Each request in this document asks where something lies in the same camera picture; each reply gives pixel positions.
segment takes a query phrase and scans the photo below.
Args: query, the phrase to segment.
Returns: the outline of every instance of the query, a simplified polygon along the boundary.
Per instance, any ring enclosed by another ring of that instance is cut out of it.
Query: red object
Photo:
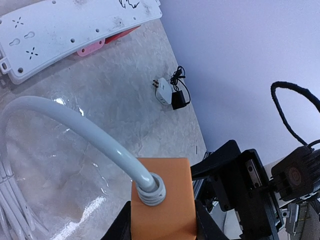
[[[108,38],[105,39],[104,44],[109,44],[109,43],[111,43],[112,41],[115,41],[115,40],[117,40],[117,39],[119,39],[119,38],[122,38],[122,37],[124,37],[125,35],[128,35],[129,33],[131,33],[132,31],[136,30],[136,29],[139,28],[139,27],[140,27],[140,26],[136,26],[136,27],[131,28],[131,29],[129,29],[129,30],[126,30],[126,31],[120,32],[120,33],[118,33],[118,34],[116,34],[116,35],[110,36],[110,37],[108,37]]]

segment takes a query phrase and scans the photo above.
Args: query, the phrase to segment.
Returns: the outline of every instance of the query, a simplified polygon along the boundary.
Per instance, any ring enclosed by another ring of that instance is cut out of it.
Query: white power adapter
[[[153,86],[155,86],[155,97],[164,106],[168,106],[172,101],[172,88],[170,83],[161,77],[158,80],[153,80]]]

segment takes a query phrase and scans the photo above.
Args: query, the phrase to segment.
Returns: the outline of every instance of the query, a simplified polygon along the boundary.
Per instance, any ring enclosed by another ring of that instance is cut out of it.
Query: thick white cord
[[[0,224],[8,240],[12,239],[8,223],[19,240],[35,240],[32,234],[35,228],[44,234],[48,233],[23,197],[8,159],[6,126],[11,115],[18,110],[35,111],[66,125],[114,161],[145,194],[152,195],[158,189],[159,186],[149,171],[123,146],[87,118],[46,98],[19,97],[10,102],[0,116]]]

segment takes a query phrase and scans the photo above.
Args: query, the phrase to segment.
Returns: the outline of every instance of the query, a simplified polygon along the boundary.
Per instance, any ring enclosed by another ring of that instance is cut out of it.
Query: black power adapter
[[[173,86],[175,92],[172,93],[171,104],[173,110],[181,109],[187,106],[191,102],[191,97],[188,88],[186,85],[180,80],[186,78],[185,69],[182,66],[178,66],[177,70],[174,72],[170,79],[170,84]],[[184,93],[178,87],[178,82],[180,82],[188,92],[189,101],[186,102]]]

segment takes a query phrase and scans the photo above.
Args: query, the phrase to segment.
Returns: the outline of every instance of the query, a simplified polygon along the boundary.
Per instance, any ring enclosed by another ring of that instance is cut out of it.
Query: orange block
[[[139,158],[165,184],[166,197],[158,206],[147,206],[132,184],[132,240],[195,240],[196,208],[187,158]]]

